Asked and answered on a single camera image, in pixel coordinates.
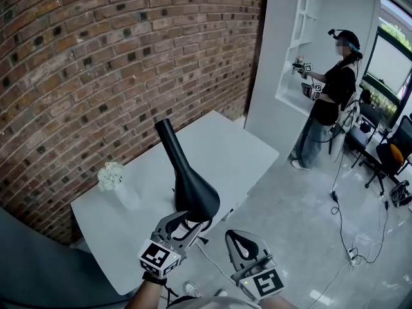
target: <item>white flower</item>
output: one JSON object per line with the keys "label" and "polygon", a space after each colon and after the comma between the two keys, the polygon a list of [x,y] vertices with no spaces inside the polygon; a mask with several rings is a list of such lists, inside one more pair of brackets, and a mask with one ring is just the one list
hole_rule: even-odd
{"label": "white flower", "polygon": [[105,167],[97,173],[98,187],[101,191],[113,190],[122,181],[123,165],[106,162]]}

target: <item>window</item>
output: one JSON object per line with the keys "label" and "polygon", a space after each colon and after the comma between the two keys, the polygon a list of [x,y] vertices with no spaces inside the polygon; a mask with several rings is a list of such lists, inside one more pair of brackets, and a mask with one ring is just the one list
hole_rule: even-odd
{"label": "window", "polygon": [[412,68],[412,61],[395,46],[378,36],[368,67],[368,74],[377,79],[399,99]]}
{"label": "window", "polygon": [[393,126],[412,90],[412,17],[391,0],[380,0],[379,27],[361,87],[372,104]]}
{"label": "window", "polygon": [[412,49],[412,17],[390,0],[380,0],[379,27]]}

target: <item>tiled floor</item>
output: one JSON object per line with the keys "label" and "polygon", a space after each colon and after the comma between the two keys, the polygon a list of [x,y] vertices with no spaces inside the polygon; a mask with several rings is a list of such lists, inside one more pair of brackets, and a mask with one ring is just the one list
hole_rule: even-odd
{"label": "tiled floor", "polygon": [[[371,172],[364,166],[350,169],[353,159],[350,153],[345,155],[335,190],[343,215],[343,238],[348,247],[356,235],[372,240],[355,242],[359,254],[368,256],[370,245],[382,237],[386,211],[378,181],[365,189]],[[329,196],[339,161],[333,163],[324,150],[311,171],[295,170],[289,162],[269,169],[233,216],[207,234],[210,241],[202,245],[206,253],[231,275],[234,269],[227,255],[225,231],[241,229],[261,236],[283,274],[286,288],[282,295],[298,308],[308,308],[347,262],[339,236],[339,215],[331,214],[334,202]],[[385,179],[384,185],[388,194],[393,184]],[[354,271],[342,269],[313,308],[397,308],[412,289],[411,217],[407,207],[391,205],[376,262]],[[371,259],[379,246],[372,247]],[[188,279],[204,295],[225,287],[231,295],[245,297],[195,246],[182,266],[169,274],[168,285],[182,294],[183,282]]]}

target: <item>black office chair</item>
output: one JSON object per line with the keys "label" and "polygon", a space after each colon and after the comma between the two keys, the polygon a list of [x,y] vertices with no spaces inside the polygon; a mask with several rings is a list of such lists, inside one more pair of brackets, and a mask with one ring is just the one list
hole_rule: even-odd
{"label": "black office chair", "polygon": [[374,171],[372,178],[367,184],[365,184],[365,188],[368,188],[373,179],[378,177],[380,187],[382,189],[380,195],[383,195],[385,192],[382,183],[382,175],[385,174],[390,178],[394,177],[401,168],[401,165],[393,157],[393,153],[390,149],[391,144],[395,145],[399,149],[400,153],[402,153],[405,164],[407,162],[407,158],[412,153],[412,120],[408,118],[408,116],[402,117],[398,129],[391,138],[386,139],[384,136],[382,141],[380,141],[380,144],[376,147],[380,164],[376,163],[375,165],[371,165],[368,162],[361,162],[359,164],[364,164]]}
{"label": "black office chair", "polygon": [[[353,163],[351,168],[356,165],[363,152],[365,152],[366,147],[371,141],[373,135],[376,133],[380,121],[379,114],[367,103],[362,103],[360,105],[360,114],[362,115],[362,124],[360,125],[360,128],[353,126],[346,134],[348,143],[355,146],[356,150],[359,151],[359,156],[356,158],[356,161]],[[369,137],[366,134],[369,133],[367,131],[368,128],[373,128],[372,135]]]}

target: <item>shoe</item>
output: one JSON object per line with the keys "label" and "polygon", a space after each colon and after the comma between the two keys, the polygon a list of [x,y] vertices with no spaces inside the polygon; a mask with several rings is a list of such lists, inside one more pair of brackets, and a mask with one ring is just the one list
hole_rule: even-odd
{"label": "shoe", "polygon": [[186,295],[191,297],[201,297],[198,288],[191,281],[187,281],[183,285],[183,291]]}
{"label": "shoe", "polygon": [[292,152],[290,153],[290,156],[293,158],[293,159],[297,159],[297,154],[296,154],[296,149],[294,148],[293,150],[292,150]]}
{"label": "shoe", "polygon": [[221,288],[218,290],[218,292],[214,296],[228,296],[229,293],[227,292],[227,289]]}
{"label": "shoe", "polygon": [[292,165],[292,167],[295,167],[296,169],[302,169],[303,171],[309,171],[309,168],[304,168],[303,166],[301,166],[298,160],[294,160],[293,162],[290,162],[290,165]]}

